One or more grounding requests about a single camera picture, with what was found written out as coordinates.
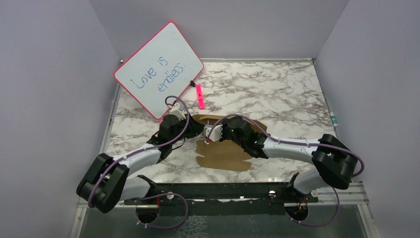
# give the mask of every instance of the cardboard box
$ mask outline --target cardboard box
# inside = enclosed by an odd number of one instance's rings
[[[201,124],[213,125],[216,121],[223,116],[214,115],[194,115],[194,120]],[[259,121],[255,121],[262,129],[267,130],[267,126]],[[256,126],[251,125],[255,132],[262,132]],[[246,162],[252,158],[237,144],[231,140],[225,140],[223,142],[211,142],[209,145],[204,143],[204,140],[197,141],[196,152],[202,156],[197,156],[197,163],[201,167],[221,169],[221,170],[232,170],[232,171],[247,171],[251,167],[250,162]]]

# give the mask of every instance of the whiteboard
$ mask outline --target whiteboard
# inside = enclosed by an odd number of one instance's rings
[[[154,118],[168,110],[167,96],[180,96],[204,64],[175,23],[167,23],[115,71],[115,79]]]

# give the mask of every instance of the metal frame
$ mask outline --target metal frame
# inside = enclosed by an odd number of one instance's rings
[[[251,61],[292,61],[292,62],[313,62],[313,59],[202,59],[203,62],[251,62]],[[106,125],[106,129],[104,132],[104,136],[101,141],[101,146],[99,153],[103,153],[106,151],[109,137],[112,130],[113,121],[115,118],[116,109],[118,106],[118,101],[121,94],[121,86],[118,84],[114,99],[112,101],[108,121]],[[328,104],[327,99],[325,98],[325,102],[328,108],[328,111],[331,111],[330,105]],[[338,139],[338,131],[337,128],[334,127],[336,136]],[[337,198],[335,197],[335,193],[331,187],[324,187],[317,189],[318,190],[318,202],[317,203],[308,203],[308,206],[331,206],[337,204]],[[350,184],[347,190],[337,190],[338,196],[340,198],[340,204],[342,205],[357,205],[359,209],[359,213],[361,216],[362,223],[365,228],[365,232],[368,238],[378,238],[379,234],[376,229],[376,225],[374,219],[372,218],[370,211],[369,211],[369,199],[366,194],[365,188],[361,182],[353,182]],[[295,206],[298,205],[297,203],[285,203],[284,206]],[[122,201],[119,202],[116,208],[157,208],[157,205],[125,205]],[[78,206],[76,209],[76,214],[74,218],[73,227],[70,233],[70,238],[79,238],[80,234],[83,229],[83,224],[86,216],[86,211],[88,208],[88,203],[83,199],[79,199]]]

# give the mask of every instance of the white marble surface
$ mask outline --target white marble surface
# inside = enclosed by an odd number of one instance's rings
[[[192,115],[243,114],[285,138],[334,134],[311,62],[208,62],[196,83],[202,86],[206,109],[198,109],[195,88],[187,89],[181,99]],[[122,90],[107,152],[117,155],[137,149],[157,130],[158,122]],[[163,162],[132,176],[146,175],[156,182],[287,181],[295,172],[312,167],[282,158],[252,158],[246,172],[202,168],[196,162],[197,140],[187,140]]]

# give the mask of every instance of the purple cable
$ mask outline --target purple cable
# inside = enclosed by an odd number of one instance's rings
[[[256,126],[258,129],[260,129],[263,133],[264,133],[264,135],[266,135],[268,138],[270,138],[272,141],[275,141],[275,142],[279,142],[279,143],[284,143],[284,144],[289,144],[289,145],[300,145],[300,146],[321,146],[321,147],[326,147],[326,148],[331,148],[331,149],[334,149],[334,150],[339,150],[339,151],[342,151],[342,152],[345,152],[345,153],[348,153],[348,154],[350,154],[350,155],[352,155],[353,157],[355,157],[359,162],[360,162],[360,170],[357,172],[357,173],[355,173],[355,174],[353,174],[353,177],[356,177],[356,176],[358,176],[358,175],[360,175],[362,172],[363,172],[363,170],[365,170],[365,163],[363,162],[363,160],[356,154],[356,153],[354,153],[353,151],[350,151],[350,150],[346,150],[346,149],[344,149],[344,148],[341,148],[341,147],[338,147],[338,146],[333,146],[333,145],[326,145],[326,144],[320,144],[320,143],[309,143],[309,144],[306,144],[306,143],[303,143],[303,142],[294,142],[294,141],[287,141],[287,140],[278,140],[278,139],[275,139],[274,137],[272,137],[271,135],[269,135],[265,130],[263,130],[262,128],[261,128],[261,126],[260,125],[258,125],[257,123],[255,123],[255,121],[253,121],[252,119],[250,119],[249,117],[247,117],[247,116],[244,116],[244,115],[240,115],[240,114],[229,114],[229,115],[226,115],[226,116],[224,116],[224,117],[222,117],[222,118],[220,118],[219,120],[217,120],[216,121],[216,123],[211,127],[211,129],[210,129],[210,132],[209,132],[209,134],[207,135],[207,138],[206,138],[206,142],[208,143],[209,142],[209,136],[210,136],[210,134],[213,132],[213,130],[214,130],[214,128],[223,120],[223,119],[225,119],[225,118],[228,118],[228,117],[233,117],[233,116],[237,116],[237,117],[242,117],[242,118],[244,118],[244,119],[246,119],[246,120],[248,120],[248,121],[250,121],[254,126]]]
[[[89,195],[89,199],[88,199],[88,206],[90,207],[90,208],[93,208],[94,206],[93,206],[93,204],[92,204],[92,202],[93,202],[93,197],[95,196],[95,192],[96,192],[96,190],[98,189],[98,187],[99,187],[99,185],[101,184],[101,182],[104,180],[104,178],[105,178],[105,176],[109,173],[109,171],[116,165],[116,164],[118,164],[119,162],[121,162],[122,160],[124,160],[124,158],[129,158],[129,157],[131,157],[131,156],[133,156],[133,155],[136,155],[136,154],[138,154],[138,153],[140,153],[140,152],[143,152],[143,151],[146,151],[146,150],[153,150],[153,149],[157,149],[157,148],[160,148],[160,147],[162,147],[162,146],[165,146],[165,145],[169,145],[170,143],[172,143],[172,142],[174,142],[174,141],[176,141],[182,134],[184,134],[184,132],[185,132],[185,130],[187,129],[187,127],[188,127],[188,124],[189,124],[189,122],[190,122],[190,112],[188,111],[188,107],[187,107],[187,105],[184,103],[184,101],[182,101],[179,97],[176,97],[176,96],[167,96],[166,98],[165,98],[165,103],[166,103],[166,105],[168,105],[168,103],[166,102],[167,101],[167,99],[168,98],[175,98],[176,100],[178,100],[180,103],[182,103],[182,105],[184,105],[184,108],[185,108],[185,110],[186,110],[186,112],[187,112],[187,122],[185,123],[185,126],[184,126],[184,128],[182,129],[182,131],[179,133],[179,135],[177,135],[175,138],[173,138],[172,140],[170,140],[170,141],[168,141],[168,142],[166,142],[166,143],[163,143],[163,144],[161,144],[161,145],[156,145],[156,146],[152,146],[152,147],[148,147],[148,148],[142,148],[142,149],[138,149],[138,150],[135,150],[135,151],[133,151],[133,152],[131,152],[131,153],[129,153],[129,154],[127,154],[127,155],[125,155],[125,156],[123,156],[123,157],[121,157],[121,158],[119,158],[118,160],[116,160],[116,161],[114,161],[110,166],[108,166],[108,168],[102,173],[102,175],[99,177],[99,179],[98,179],[98,181],[96,182],[96,184],[95,184],[95,186],[93,187],[93,189],[92,189],[92,192],[91,192],[91,194]]]
[[[155,195],[155,196],[142,197],[142,198],[138,198],[138,199],[139,200],[149,200],[149,199],[157,198],[157,197],[160,197],[160,196],[167,196],[167,195],[175,195],[175,196],[178,196],[185,203],[185,215],[184,215],[184,217],[182,218],[182,220],[180,222],[178,222],[177,224],[175,224],[173,226],[169,226],[169,227],[160,227],[160,226],[149,225],[148,223],[143,223],[143,222],[140,221],[139,216],[138,216],[137,211],[136,211],[136,219],[138,221],[137,224],[142,224],[143,226],[145,226],[145,228],[152,227],[152,228],[158,228],[158,229],[172,229],[172,228],[175,228],[175,227],[181,225],[182,223],[184,223],[184,221],[188,217],[188,203],[187,203],[187,200],[185,200],[185,198],[183,196],[179,195],[178,193],[162,193],[162,194],[158,194],[158,195]]]
[[[299,223],[299,221],[296,221],[295,219],[293,219],[289,214],[287,214],[287,216],[290,217],[291,221],[298,223],[299,225],[306,226],[306,227],[323,227],[323,226],[326,226],[335,222],[335,220],[337,220],[338,218],[338,214],[340,213],[340,199],[338,198],[338,193],[335,190],[335,188],[332,188],[332,190],[334,190],[335,196],[337,197],[337,210],[335,211],[335,215],[328,222],[322,223],[322,224],[310,224],[310,223],[303,223],[303,222]]]

